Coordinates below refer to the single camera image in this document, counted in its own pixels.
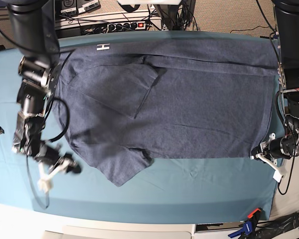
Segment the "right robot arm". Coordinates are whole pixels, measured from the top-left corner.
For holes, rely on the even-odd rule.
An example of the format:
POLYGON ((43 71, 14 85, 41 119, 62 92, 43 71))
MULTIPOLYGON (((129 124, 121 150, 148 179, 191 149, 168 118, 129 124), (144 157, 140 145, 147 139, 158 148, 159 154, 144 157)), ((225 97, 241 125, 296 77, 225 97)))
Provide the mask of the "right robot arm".
POLYGON ((64 100, 56 97, 55 87, 63 64, 55 32, 55 3, 52 0, 12 0, 8 3, 16 45, 23 54, 18 67, 22 83, 17 95, 18 112, 13 149, 35 161, 66 172, 81 173, 81 167, 70 153, 63 156, 48 143, 62 138, 70 123, 70 110, 64 100), (66 122, 62 132, 42 140, 41 133, 53 103, 62 103, 66 122))

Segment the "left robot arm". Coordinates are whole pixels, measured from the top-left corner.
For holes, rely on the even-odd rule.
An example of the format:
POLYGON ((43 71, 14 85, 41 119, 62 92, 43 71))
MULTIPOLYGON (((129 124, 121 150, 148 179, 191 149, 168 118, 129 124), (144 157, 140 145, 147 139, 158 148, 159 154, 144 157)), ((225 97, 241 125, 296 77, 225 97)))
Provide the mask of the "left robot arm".
POLYGON ((252 159, 258 155, 268 160, 299 156, 299 0, 275 0, 273 6, 276 28, 269 39, 279 41, 274 52, 280 76, 275 108, 285 135, 260 143, 252 150, 252 159))

